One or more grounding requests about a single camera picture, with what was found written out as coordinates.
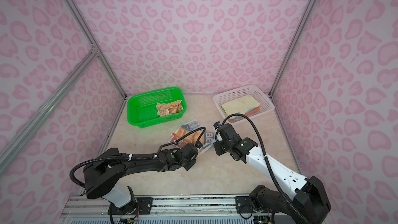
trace pink heart pattern wallpaper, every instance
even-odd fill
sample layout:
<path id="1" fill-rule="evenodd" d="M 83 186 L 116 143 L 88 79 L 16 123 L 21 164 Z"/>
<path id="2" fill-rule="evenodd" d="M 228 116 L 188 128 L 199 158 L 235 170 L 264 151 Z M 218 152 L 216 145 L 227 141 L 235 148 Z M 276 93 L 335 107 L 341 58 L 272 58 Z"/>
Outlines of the pink heart pattern wallpaper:
<path id="1" fill-rule="evenodd" d="M 308 0 L 75 0 L 127 93 L 269 92 Z"/>
<path id="2" fill-rule="evenodd" d="M 398 0 L 320 0 L 274 99 L 332 224 L 398 223 Z"/>
<path id="3" fill-rule="evenodd" d="M 94 60 L 0 178 L 0 222 L 56 223 L 69 196 L 81 189 L 69 171 L 97 155 L 121 102 Z M 81 169 L 76 174 L 83 180 Z"/>
<path id="4" fill-rule="evenodd" d="M 0 1 L 0 154 L 89 50 L 62 0 Z"/>

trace table surface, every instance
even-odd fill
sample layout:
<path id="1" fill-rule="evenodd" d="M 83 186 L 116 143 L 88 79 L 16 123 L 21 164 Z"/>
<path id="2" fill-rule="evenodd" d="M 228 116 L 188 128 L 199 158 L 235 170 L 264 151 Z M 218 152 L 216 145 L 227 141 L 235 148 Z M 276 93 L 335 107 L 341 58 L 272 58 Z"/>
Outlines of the table surface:
<path id="1" fill-rule="evenodd" d="M 154 153 L 179 126 L 194 118 L 207 130 L 213 130 L 213 124 L 223 120 L 213 96 L 185 95 L 187 110 L 182 118 L 146 128 L 135 127 L 127 122 L 126 106 L 108 148 L 117 147 L 123 153 Z M 253 122 L 261 134 L 266 152 L 297 171 L 275 112 L 253 118 Z M 249 137 L 258 142 L 248 122 L 234 128 L 241 138 Z M 171 172 L 142 172 L 125 176 L 119 181 L 122 185 L 132 187 L 135 195 L 248 194 L 257 185 L 276 190 L 271 179 L 264 174 L 242 161 L 234 161 L 227 153 L 217 156 L 212 147 L 196 160 L 189 171 L 180 168 Z"/>

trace diagonal metal bar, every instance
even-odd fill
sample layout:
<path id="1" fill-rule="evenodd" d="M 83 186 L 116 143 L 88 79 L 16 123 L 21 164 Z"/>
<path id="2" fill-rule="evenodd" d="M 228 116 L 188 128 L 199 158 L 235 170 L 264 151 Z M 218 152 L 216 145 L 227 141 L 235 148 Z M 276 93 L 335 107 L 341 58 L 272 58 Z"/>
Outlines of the diagonal metal bar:
<path id="1" fill-rule="evenodd" d="M 98 52 L 95 49 L 90 51 L 82 63 L 73 70 L 51 97 L 37 110 L 35 116 L 30 119 L 25 128 L 10 141 L 4 153 L 0 156 L 0 177 L 17 158 L 19 153 L 22 152 L 37 130 L 46 122 L 59 103 L 62 102 L 96 57 L 98 57 Z"/>
<path id="2" fill-rule="evenodd" d="M 305 30 L 305 26 L 307 25 L 309 19 L 311 18 L 312 12 L 314 11 L 314 8 L 316 7 L 316 4 L 318 3 L 318 1 L 319 0 L 308 0 L 307 5 L 302 14 L 302 17 L 300 19 L 300 22 L 297 25 L 296 32 L 294 33 L 292 41 L 289 44 L 289 47 L 285 54 L 285 57 L 283 58 L 281 67 L 278 70 L 275 82 L 273 83 L 273 85 L 271 87 L 271 91 L 269 93 L 270 97 L 272 97 L 274 95 L 276 88 L 278 87 L 278 85 L 281 81 L 282 75 L 285 72 L 286 64 L 291 59 L 293 51 L 295 50 L 297 43 L 299 42 L 300 37 Z"/>
<path id="3" fill-rule="evenodd" d="M 69 8 L 70 12 L 72 13 L 74 19 L 76 20 L 77 24 L 80 26 L 83 34 L 87 38 L 87 40 L 91 43 L 93 48 L 96 48 L 99 51 L 99 60 L 105 68 L 109 78 L 112 80 L 117 90 L 122 95 L 123 98 L 126 98 L 126 92 L 124 91 L 121 83 L 117 79 L 115 72 L 112 70 L 109 62 L 105 58 L 105 55 L 101 51 L 100 46 L 98 45 L 94 35 L 92 34 L 90 28 L 88 27 L 87 22 L 85 21 L 83 14 L 80 12 L 79 8 L 76 6 L 74 0 L 64 0 L 65 4 Z"/>

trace folded yellow towel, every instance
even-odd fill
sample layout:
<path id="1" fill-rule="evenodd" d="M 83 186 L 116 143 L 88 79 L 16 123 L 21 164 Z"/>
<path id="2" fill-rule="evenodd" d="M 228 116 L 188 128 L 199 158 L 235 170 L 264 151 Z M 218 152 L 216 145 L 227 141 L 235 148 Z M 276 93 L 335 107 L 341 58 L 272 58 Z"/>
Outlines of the folded yellow towel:
<path id="1" fill-rule="evenodd" d="M 237 99 L 234 99 L 230 102 L 224 103 L 221 105 L 221 109 L 226 116 L 231 115 L 233 113 L 248 113 L 255 108 L 259 107 L 260 103 L 256 101 L 253 96 L 246 95 Z"/>

